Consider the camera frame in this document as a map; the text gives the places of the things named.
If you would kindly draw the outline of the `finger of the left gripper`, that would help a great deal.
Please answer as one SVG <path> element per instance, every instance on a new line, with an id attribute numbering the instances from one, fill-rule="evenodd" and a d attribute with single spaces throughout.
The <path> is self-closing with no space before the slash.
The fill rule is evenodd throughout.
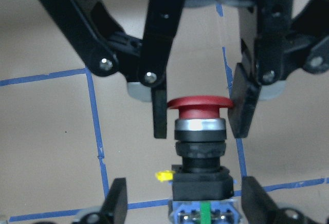
<path id="1" fill-rule="evenodd" d="M 328 0 L 309 0 L 292 15 L 293 0 L 250 0 L 239 7 L 242 60 L 236 65 L 228 119 L 236 138 L 248 136 L 261 93 L 297 69 L 328 71 Z"/>
<path id="2" fill-rule="evenodd" d="M 167 63 L 185 0 L 149 0 L 141 39 L 128 35 L 102 0 L 39 0 L 89 71 L 121 73 L 147 89 L 154 137 L 167 136 Z"/>

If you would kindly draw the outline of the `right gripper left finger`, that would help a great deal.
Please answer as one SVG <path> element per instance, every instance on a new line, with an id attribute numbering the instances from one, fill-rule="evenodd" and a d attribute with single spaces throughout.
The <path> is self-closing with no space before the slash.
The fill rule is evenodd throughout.
<path id="1" fill-rule="evenodd" d="M 124 224 L 127 216 L 126 178 L 115 178 L 100 209 L 100 223 Z"/>

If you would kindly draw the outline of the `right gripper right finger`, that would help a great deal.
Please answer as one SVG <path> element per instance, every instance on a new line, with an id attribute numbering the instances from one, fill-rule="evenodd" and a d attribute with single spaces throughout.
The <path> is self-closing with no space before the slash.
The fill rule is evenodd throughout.
<path id="1" fill-rule="evenodd" d="M 241 206 L 248 223 L 287 223 L 286 215 L 254 177 L 243 177 L 241 193 Z"/>

